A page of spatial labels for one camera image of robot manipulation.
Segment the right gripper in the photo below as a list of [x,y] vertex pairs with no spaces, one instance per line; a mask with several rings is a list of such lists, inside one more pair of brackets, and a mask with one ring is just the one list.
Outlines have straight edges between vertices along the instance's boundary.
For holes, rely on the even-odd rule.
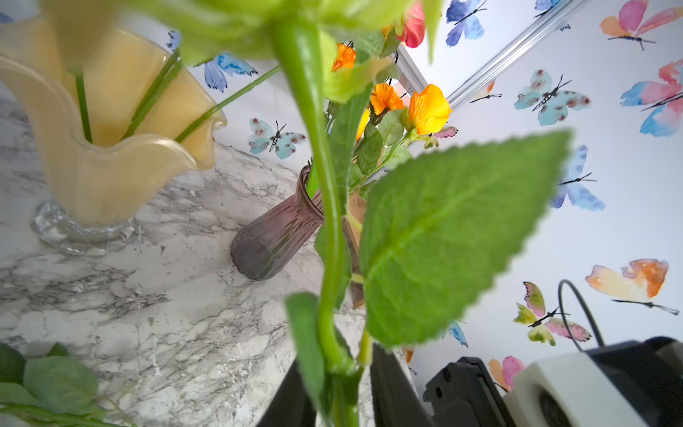
[[479,358],[451,362],[426,384],[423,400],[430,403],[436,426],[514,427],[499,388]]

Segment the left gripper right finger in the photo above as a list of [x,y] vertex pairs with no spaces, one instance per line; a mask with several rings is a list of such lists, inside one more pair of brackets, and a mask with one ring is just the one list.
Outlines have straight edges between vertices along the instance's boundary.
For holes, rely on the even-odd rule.
[[427,427],[430,419],[393,353],[373,346],[371,389],[377,427]]

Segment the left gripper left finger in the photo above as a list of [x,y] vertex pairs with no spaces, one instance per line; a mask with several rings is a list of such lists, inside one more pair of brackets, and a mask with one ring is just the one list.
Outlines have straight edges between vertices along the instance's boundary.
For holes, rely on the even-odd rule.
[[304,388],[295,360],[257,427],[315,427],[317,411]]

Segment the orange yellow tulip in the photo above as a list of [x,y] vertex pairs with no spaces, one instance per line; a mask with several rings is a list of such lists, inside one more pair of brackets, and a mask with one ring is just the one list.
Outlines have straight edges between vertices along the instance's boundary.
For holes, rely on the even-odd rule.
[[364,131],[366,129],[366,126],[368,124],[370,117],[371,117],[371,111],[370,111],[370,108],[367,108],[363,112],[363,115],[359,121],[359,127],[358,127],[358,131],[356,134],[356,140],[357,141],[359,141],[363,137]]

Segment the pink rose tall stem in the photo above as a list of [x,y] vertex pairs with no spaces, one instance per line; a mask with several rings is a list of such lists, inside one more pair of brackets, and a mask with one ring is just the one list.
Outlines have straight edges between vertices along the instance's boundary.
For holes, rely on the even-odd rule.
[[76,70],[73,73],[76,83],[76,96],[78,96],[78,107],[81,117],[82,128],[84,132],[84,137],[87,142],[92,143],[92,128],[90,124],[90,117],[87,105],[87,97],[85,90],[85,79],[84,73],[81,69]]

